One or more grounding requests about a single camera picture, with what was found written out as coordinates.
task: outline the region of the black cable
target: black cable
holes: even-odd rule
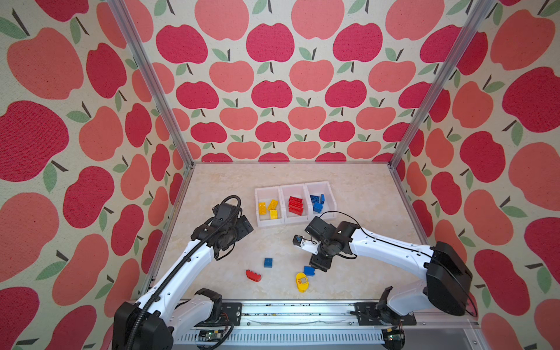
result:
[[[161,283],[161,285],[159,286],[159,288],[154,292],[154,294],[152,294],[152,296],[150,297],[150,299],[148,299],[148,301],[146,302],[146,304],[144,304],[144,307],[142,308],[142,310],[140,311],[140,313],[138,314],[138,316],[136,317],[136,321],[134,321],[134,325],[132,326],[132,329],[130,330],[130,334],[128,337],[128,343],[127,343],[127,350],[132,350],[132,345],[134,344],[134,339],[136,337],[136,334],[138,333],[138,330],[140,329],[140,323],[142,323],[144,317],[146,316],[146,313],[148,312],[148,309],[150,308],[150,306],[152,306],[153,302],[156,301],[156,299],[158,299],[160,297],[161,292],[165,289],[165,287],[169,284],[169,282],[171,282],[171,280],[173,279],[173,277],[175,277],[175,275],[177,274],[177,272],[183,267],[183,265],[185,263],[187,263],[188,261],[190,261],[190,257],[194,255],[194,253],[201,247],[203,246],[207,241],[209,241],[214,235],[216,235],[221,228],[223,228],[228,222],[230,222],[233,218],[235,218],[239,212],[239,209],[241,209],[241,198],[239,198],[236,195],[230,195],[228,197],[226,197],[222,203],[220,204],[224,204],[225,202],[227,202],[230,199],[236,199],[237,200],[237,205],[235,206],[234,210],[231,212],[230,216],[228,216],[227,219],[224,220],[224,222],[222,222],[215,230],[213,233],[211,233],[210,235],[206,236],[204,239],[202,239],[199,243],[196,244],[196,246],[194,246],[183,258],[182,260],[177,264],[177,266],[175,266],[175,268],[171,271],[171,273],[169,275],[167,275],[167,277],[165,278],[165,280]]]
[[[391,242],[387,242],[387,241],[382,240],[382,239],[380,239],[380,238],[377,238],[377,237],[373,237],[373,236],[371,236],[371,235],[368,235],[368,234],[363,230],[362,225],[360,225],[360,223],[359,223],[356,219],[354,219],[353,217],[351,217],[350,215],[348,215],[348,214],[346,214],[346,213],[339,212],[339,211],[336,211],[336,210],[329,210],[329,211],[323,212],[323,213],[319,216],[319,218],[321,218],[321,216],[323,216],[323,214],[326,214],[326,213],[340,213],[340,214],[342,214],[342,215],[346,215],[346,216],[349,217],[350,219],[354,220],[354,221],[356,222],[356,225],[358,225],[358,227],[360,228],[360,230],[362,230],[363,234],[366,235],[366,236],[368,236],[369,238],[373,238],[374,240],[378,240],[378,241],[381,241],[381,242],[383,242],[383,243],[387,243],[387,244],[390,244],[390,245],[394,245],[394,246],[399,247],[399,248],[401,248],[401,249],[410,250],[410,251],[416,252],[416,253],[418,253],[418,254],[424,254],[425,256],[427,256],[427,257],[429,257],[430,259],[432,259],[436,264],[438,264],[439,266],[443,267],[444,270],[445,270],[451,277],[453,277],[453,279],[455,280],[455,282],[457,282],[457,284],[459,285],[459,287],[461,287],[461,289],[463,290],[463,293],[465,293],[465,295],[469,298],[470,303],[473,305],[473,309],[474,309],[475,315],[473,315],[469,310],[467,310],[467,309],[465,308],[466,313],[469,314],[469,315],[471,315],[471,316],[474,317],[474,318],[477,318],[477,317],[478,317],[478,309],[477,309],[477,306],[476,306],[476,304],[474,303],[473,299],[470,297],[469,292],[467,292],[467,291],[465,290],[465,288],[463,288],[463,285],[459,282],[459,280],[455,277],[455,275],[453,275],[453,274],[451,273],[451,271],[449,271],[449,269],[448,269],[447,267],[445,267],[439,260],[437,260],[437,259],[434,258],[433,256],[430,256],[430,255],[424,253],[423,251],[419,251],[419,250],[414,250],[414,249],[410,249],[410,248],[407,248],[407,247],[403,247],[403,246],[400,246],[400,245],[398,245],[398,244],[394,244],[394,243],[391,243]]]

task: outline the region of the red lego brick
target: red lego brick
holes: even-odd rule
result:
[[[262,276],[260,274],[253,272],[251,270],[246,270],[245,274],[247,275],[247,278],[250,279],[251,281],[259,282],[262,279]]]
[[[290,211],[291,213],[298,214],[299,216],[301,216],[301,215],[303,214],[303,212],[304,212],[304,209],[303,209],[303,208],[294,208],[294,207],[290,207],[288,211]]]

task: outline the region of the yellow lego brick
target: yellow lego brick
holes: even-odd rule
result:
[[[264,202],[259,203],[259,214],[265,215],[267,213],[267,204]]]
[[[270,202],[270,205],[268,206],[268,210],[274,210],[274,209],[276,209],[276,206],[277,206],[277,205],[278,205],[278,201],[275,200],[275,199],[273,199],[273,200]]]

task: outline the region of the blue lego brick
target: blue lego brick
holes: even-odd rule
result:
[[[321,203],[317,203],[317,202],[313,203],[313,211],[315,213],[322,212],[323,211],[323,205]]]
[[[315,269],[309,266],[304,266],[304,273],[306,276],[314,276],[315,275]]]

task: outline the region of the floor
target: floor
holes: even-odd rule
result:
[[[296,274],[309,264],[310,253],[294,247],[295,234],[306,223],[258,228],[255,188],[304,182],[329,181],[338,210],[380,235],[419,244],[407,210],[386,165],[383,164],[197,164],[177,222],[163,257],[162,276],[183,251],[193,230],[212,216],[212,207],[230,194],[241,198],[243,214],[255,230],[237,243],[224,260],[211,262],[189,287],[185,298],[209,288],[225,299],[372,299],[387,286],[399,286],[417,278],[375,259],[333,259],[331,269],[317,270],[309,289],[300,293]],[[338,214],[329,221],[351,221]],[[264,268],[264,258],[273,267]],[[245,276],[250,269],[262,275],[255,283]]]

